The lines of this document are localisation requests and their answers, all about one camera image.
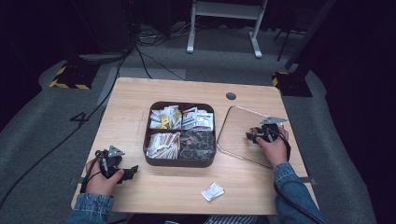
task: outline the hand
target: hand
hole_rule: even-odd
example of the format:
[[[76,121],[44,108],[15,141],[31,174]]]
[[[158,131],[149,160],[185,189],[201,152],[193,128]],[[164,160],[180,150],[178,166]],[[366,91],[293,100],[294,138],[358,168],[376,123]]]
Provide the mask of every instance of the hand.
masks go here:
[[[278,127],[278,129],[279,132],[285,136],[286,140],[289,140],[289,133],[282,127]],[[257,137],[256,141],[264,148],[265,156],[268,161],[271,162],[273,167],[278,166],[282,162],[288,161],[286,146],[280,137],[272,143],[266,142],[260,137]]]
[[[92,162],[93,160],[89,161],[85,165],[85,169],[87,171],[90,169]],[[97,161],[95,165],[92,167],[92,171],[90,175],[90,178],[91,177],[92,178],[88,182],[87,189],[85,190],[85,192],[105,195],[109,197],[113,193],[113,190],[117,185],[117,182],[119,182],[119,180],[122,178],[123,173],[124,173],[123,169],[119,169],[113,176],[107,179],[100,173],[99,161]]]

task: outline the dark background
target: dark background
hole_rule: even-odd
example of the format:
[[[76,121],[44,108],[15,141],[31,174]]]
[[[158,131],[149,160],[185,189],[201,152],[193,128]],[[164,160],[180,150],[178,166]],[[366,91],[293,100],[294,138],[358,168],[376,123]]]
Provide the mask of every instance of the dark background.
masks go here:
[[[125,29],[128,20],[114,19],[122,7],[120,2],[113,2],[116,5],[106,7],[108,1],[76,1],[88,24],[82,22],[71,1],[0,3],[0,130],[41,91],[37,80],[47,68],[76,54],[106,51],[92,38],[87,27],[107,45],[126,46],[125,40],[130,35]],[[135,4],[134,16],[165,34],[169,34],[173,23],[190,19],[189,1],[125,2]],[[263,30],[281,25],[281,18],[274,19],[278,15],[274,7],[271,10],[275,4],[271,0],[268,3]],[[309,68],[327,90],[326,100],[334,125],[367,185],[378,223],[387,223],[396,216],[389,206],[396,200],[391,184],[395,177],[392,140],[396,123],[394,15],[396,7],[392,1],[337,1],[298,60],[300,64],[309,62]],[[104,25],[100,22],[103,20],[114,21]],[[248,25],[246,21],[232,22]]]

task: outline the gray floor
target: gray floor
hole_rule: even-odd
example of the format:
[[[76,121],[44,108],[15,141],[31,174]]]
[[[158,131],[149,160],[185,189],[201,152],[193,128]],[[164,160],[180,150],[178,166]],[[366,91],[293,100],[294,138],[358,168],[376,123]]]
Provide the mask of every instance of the gray floor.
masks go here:
[[[186,80],[271,86],[272,73],[285,71],[283,65],[300,37],[290,38],[281,61],[277,62],[283,36],[273,41],[275,32],[260,31],[258,40],[263,57],[256,59],[248,41],[251,30],[203,30],[197,33],[193,54],[186,53],[187,35],[157,47],[140,47],[140,50],[180,72]],[[155,78],[178,79],[151,59],[144,58],[149,71],[156,74]],[[62,64],[58,62],[42,74],[39,83],[43,91],[0,133],[1,197],[19,176],[78,126],[69,121],[70,118],[80,112],[90,114],[95,109],[117,66],[117,63],[102,65],[89,91],[50,88]],[[137,52],[133,51],[122,65],[120,75],[142,77],[142,68]],[[328,223],[375,223],[366,186],[334,129],[324,98],[326,91],[312,72],[306,81],[313,97],[284,96],[282,99],[306,168],[317,181],[313,188],[319,207]],[[0,210],[1,223],[65,223],[75,191],[68,182],[81,174],[104,109],[101,106],[89,122],[17,185]],[[125,214],[112,213],[109,221],[122,217]]]

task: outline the jeans jacket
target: jeans jacket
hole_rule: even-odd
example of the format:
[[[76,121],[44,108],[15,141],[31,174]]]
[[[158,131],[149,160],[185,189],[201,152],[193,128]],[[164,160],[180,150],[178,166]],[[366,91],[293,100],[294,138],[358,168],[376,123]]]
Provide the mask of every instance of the jeans jacket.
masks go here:
[[[293,168],[288,162],[283,162],[274,168],[274,177],[276,186],[279,191],[292,202],[302,207],[321,222],[325,223],[322,214],[319,212],[316,204],[311,198],[308,189],[294,173]],[[70,214],[67,223],[106,223],[108,214],[113,206],[114,198],[97,194],[82,193],[78,195],[77,202],[73,212]],[[276,196],[276,211],[279,222],[288,223],[315,223],[309,217],[290,206],[288,203]],[[246,218],[246,216],[213,216],[212,221],[206,223],[258,223],[261,218]]]

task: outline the wire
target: wire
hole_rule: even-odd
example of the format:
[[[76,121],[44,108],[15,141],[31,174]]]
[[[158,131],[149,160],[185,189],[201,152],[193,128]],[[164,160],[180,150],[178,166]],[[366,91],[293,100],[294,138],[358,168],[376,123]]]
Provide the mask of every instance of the wire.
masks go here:
[[[42,162],[44,159],[46,159],[48,157],[48,155],[50,155],[53,151],[55,151],[58,147],[60,147],[65,141],[67,141],[76,131],[78,131],[78,129],[80,127],[82,127],[82,125],[84,125],[89,119],[90,117],[92,117],[92,115],[100,108],[100,106],[105,102],[106,98],[110,95],[110,93],[112,92],[114,85],[116,83],[116,79],[117,77],[120,75],[120,68],[123,64],[123,62],[126,59],[126,56],[120,60],[119,64],[118,64],[118,68],[117,68],[117,74],[114,78],[113,84],[110,88],[110,91],[107,93],[106,97],[104,98],[104,100],[91,112],[91,114],[84,119],[75,130],[73,130],[69,135],[66,136],[66,138],[64,140],[62,140],[58,145],[56,145],[55,147],[53,147],[49,152],[47,152],[43,157],[41,157],[38,161],[36,161],[27,171],[25,171],[18,179],[17,181],[15,181],[15,183],[11,186],[11,188],[7,191],[6,195],[3,197],[2,201],[0,202],[0,210],[3,208],[4,203],[6,202],[7,197],[11,194],[12,190],[15,189],[15,187],[17,187],[17,185],[40,163]]]
[[[308,211],[306,211],[305,209],[303,209],[302,207],[300,207],[299,205],[297,205],[296,203],[292,202],[290,199],[288,199],[285,195],[283,195],[280,190],[277,188],[276,183],[274,183],[274,188],[275,191],[277,193],[277,195],[286,203],[288,203],[290,206],[292,206],[293,208],[297,209],[299,212],[301,212],[303,215],[305,215],[306,217],[309,217],[311,220],[313,220],[315,223],[319,223],[322,224],[323,222],[318,219],[317,217],[315,217],[314,215],[312,215],[311,213],[309,213]]]
[[[177,75],[176,73],[174,73],[174,72],[172,72],[171,70],[169,70],[165,65],[163,65],[163,64],[161,64],[161,63],[155,61],[152,57],[148,56],[147,54],[142,53],[142,52],[140,52],[140,53],[141,53],[142,55],[144,55],[144,56],[150,58],[150,59],[151,59],[152,61],[154,61],[155,63],[159,64],[160,66],[162,66],[164,69],[166,69],[168,72],[172,73],[172,74],[175,75],[176,77],[179,77],[180,79],[182,79],[182,80],[184,80],[184,81],[186,80],[186,79],[184,79],[183,77],[180,77],[180,76]]]
[[[143,67],[145,68],[145,71],[146,71],[147,75],[149,76],[149,78],[152,79],[152,76],[149,74],[149,71],[148,71],[148,69],[146,67],[145,60],[143,59],[142,52],[140,52],[140,49],[137,46],[135,46],[135,47],[137,49],[137,52],[139,52],[140,59],[142,60]]]

